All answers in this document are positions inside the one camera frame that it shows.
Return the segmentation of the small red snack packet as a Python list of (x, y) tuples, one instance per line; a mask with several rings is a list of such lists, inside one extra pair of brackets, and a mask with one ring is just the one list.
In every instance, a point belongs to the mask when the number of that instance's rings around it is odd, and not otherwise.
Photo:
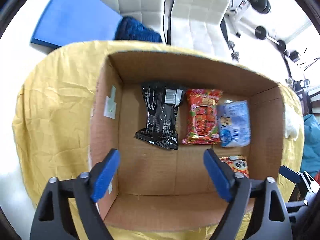
[(221, 157), (220, 160), (224, 163), (227, 163), (234, 172), (243, 173), (247, 178), (249, 178), (248, 163), (245, 156), (237, 155), (231, 157)]

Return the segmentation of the white soft pouch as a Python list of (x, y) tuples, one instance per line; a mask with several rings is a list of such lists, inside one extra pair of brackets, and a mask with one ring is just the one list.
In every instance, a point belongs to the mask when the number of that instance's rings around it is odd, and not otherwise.
[(292, 108), (287, 103), (284, 105), (284, 120), (285, 120), (285, 128), (284, 135), (285, 138), (291, 138), (294, 141), (298, 139), (299, 134), (299, 119), (300, 116), (295, 112), (294, 108)]

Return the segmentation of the light blue tissue packet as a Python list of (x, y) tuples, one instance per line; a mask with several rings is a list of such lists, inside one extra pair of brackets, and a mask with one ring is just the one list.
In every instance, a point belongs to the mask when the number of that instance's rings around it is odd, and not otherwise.
[(245, 147), (250, 144), (251, 127), (246, 100), (218, 105), (217, 119), (222, 147)]

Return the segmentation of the red floral wet-wipe packet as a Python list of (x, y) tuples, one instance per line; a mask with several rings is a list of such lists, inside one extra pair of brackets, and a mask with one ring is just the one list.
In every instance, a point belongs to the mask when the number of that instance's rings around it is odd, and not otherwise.
[(187, 135), (184, 145), (211, 145), (220, 143), (217, 124), (217, 106), (223, 95), (219, 89), (188, 89), (186, 100), (189, 106)]

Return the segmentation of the black snack packet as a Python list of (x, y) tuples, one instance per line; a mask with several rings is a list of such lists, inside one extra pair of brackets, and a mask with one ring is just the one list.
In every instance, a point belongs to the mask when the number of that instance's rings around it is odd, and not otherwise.
[(178, 149), (176, 120), (187, 88), (176, 83), (150, 81), (141, 84), (146, 106), (146, 127), (135, 138), (166, 150)]

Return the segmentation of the teal bean bag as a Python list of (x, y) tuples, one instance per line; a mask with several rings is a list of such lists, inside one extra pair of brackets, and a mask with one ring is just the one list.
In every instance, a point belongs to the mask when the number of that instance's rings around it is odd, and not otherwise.
[(319, 172), (319, 122), (313, 114), (304, 118), (304, 148), (300, 172), (308, 172), (315, 177)]

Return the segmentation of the yellow tablecloth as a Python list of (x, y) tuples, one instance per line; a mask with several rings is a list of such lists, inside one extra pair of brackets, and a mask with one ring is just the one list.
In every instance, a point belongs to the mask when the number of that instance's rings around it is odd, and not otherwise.
[[(251, 142), (213, 146), (221, 157), (244, 155), (253, 179), (276, 178), (288, 200), (293, 184), (281, 165), (298, 171), (304, 144), (297, 95), (244, 67), (163, 44), (131, 41), (79, 42), (42, 60), (17, 97), (12, 126), (23, 182), (37, 204), (49, 178), (77, 177), (120, 152), (112, 191), (98, 203), (115, 239), (208, 239), (225, 209), (203, 163), (204, 145), (165, 150), (135, 138), (146, 124), (140, 84), (167, 81), (217, 88), (223, 98), (247, 100)], [(298, 139), (285, 138), (285, 104), (300, 116)]]

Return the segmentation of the chrome dumbbell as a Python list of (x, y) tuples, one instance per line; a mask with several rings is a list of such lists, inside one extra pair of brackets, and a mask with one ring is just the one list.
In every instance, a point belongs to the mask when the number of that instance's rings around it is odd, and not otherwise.
[(232, 51), (231, 53), (232, 60), (239, 62), (239, 53), (234, 50), (235, 44), (232, 41), (228, 41), (228, 47)]

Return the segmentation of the floor barbell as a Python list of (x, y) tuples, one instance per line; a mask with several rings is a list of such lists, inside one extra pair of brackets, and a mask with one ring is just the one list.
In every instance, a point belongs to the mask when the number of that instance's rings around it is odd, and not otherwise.
[(281, 53), (286, 51), (286, 43), (283, 40), (272, 38), (263, 26), (257, 26), (254, 30), (255, 37), (259, 40), (269, 40), (276, 44), (277, 50)]

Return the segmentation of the white weight bench rack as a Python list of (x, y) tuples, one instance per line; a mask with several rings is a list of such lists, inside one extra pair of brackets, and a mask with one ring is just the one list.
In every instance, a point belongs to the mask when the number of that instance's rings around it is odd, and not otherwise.
[(252, 2), (257, 2), (258, 0), (242, 0), (239, 5), (229, 4), (229, 7), (226, 11), (226, 16), (232, 26), (232, 29), (235, 32), (236, 37), (241, 37), (238, 24), (243, 17), (246, 10), (251, 6)]

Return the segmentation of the right white padded chair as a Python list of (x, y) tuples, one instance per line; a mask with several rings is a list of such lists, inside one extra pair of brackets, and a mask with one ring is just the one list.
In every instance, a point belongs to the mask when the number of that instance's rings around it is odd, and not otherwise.
[(230, 58), (221, 22), (231, 0), (173, 0), (168, 18), (168, 44)]

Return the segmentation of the dark blue fuzzy cloth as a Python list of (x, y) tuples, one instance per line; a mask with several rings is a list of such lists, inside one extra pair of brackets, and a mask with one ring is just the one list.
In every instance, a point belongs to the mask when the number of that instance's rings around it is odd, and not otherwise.
[(146, 27), (131, 16), (124, 16), (118, 24), (115, 40), (135, 40), (162, 43), (159, 33)]

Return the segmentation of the blue foam mat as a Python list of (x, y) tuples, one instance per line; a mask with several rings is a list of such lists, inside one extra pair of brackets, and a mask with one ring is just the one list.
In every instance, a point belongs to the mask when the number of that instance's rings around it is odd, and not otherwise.
[(56, 49), (74, 42), (114, 40), (122, 19), (100, 0), (50, 0), (31, 43)]

